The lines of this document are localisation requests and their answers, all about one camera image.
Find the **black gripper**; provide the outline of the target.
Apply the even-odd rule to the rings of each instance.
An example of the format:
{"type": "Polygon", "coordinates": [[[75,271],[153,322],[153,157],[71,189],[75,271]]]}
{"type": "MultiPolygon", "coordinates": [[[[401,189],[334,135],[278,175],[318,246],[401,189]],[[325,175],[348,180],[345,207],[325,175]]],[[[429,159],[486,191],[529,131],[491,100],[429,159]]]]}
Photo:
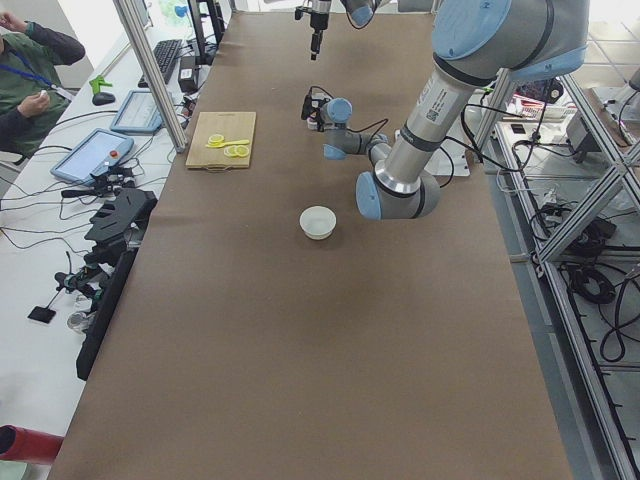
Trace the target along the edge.
{"type": "Polygon", "coordinates": [[[322,119],[321,110],[329,101],[330,94],[324,88],[314,85],[310,86],[303,100],[301,119],[305,122],[308,118],[315,119],[319,125],[318,131],[323,131],[325,122],[322,119]]]}
{"type": "Polygon", "coordinates": [[[316,61],[318,53],[321,51],[321,44],[324,30],[328,29],[331,0],[310,0],[304,1],[302,5],[294,10],[294,18],[301,20],[304,14],[310,16],[310,26],[314,30],[310,44],[310,58],[316,61]]]}

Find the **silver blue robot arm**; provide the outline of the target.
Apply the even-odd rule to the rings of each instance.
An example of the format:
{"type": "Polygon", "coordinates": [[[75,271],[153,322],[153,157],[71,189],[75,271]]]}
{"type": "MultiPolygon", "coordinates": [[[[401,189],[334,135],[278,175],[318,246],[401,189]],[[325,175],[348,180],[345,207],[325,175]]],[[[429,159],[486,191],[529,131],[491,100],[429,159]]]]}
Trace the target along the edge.
{"type": "Polygon", "coordinates": [[[586,1],[446,1],[432,34],[434,70],[395,143],[348,127],[351,103],[306,95],[301,118],[325,134],[324,155],[366,155],[373,168],[356,181],[356,203],[370,220],[429,214],[440,186],[425,167],[474,91],[506,69],[517,80],[551,79],[583,62],[586,1]]]}
{"type": "MultiPolygon", "coordinates": [[[[386,1],[345,0],[341,1],[349,24],[355,29],[365,28],[373,19],[377,10],[386,1]]],[[[332,0],[304,1],[294,10],[294,18],[299,21],[309,16],[312,29],[310,59],[316,61],[321,53],[324,32],[328,29],[332,0]]]]}

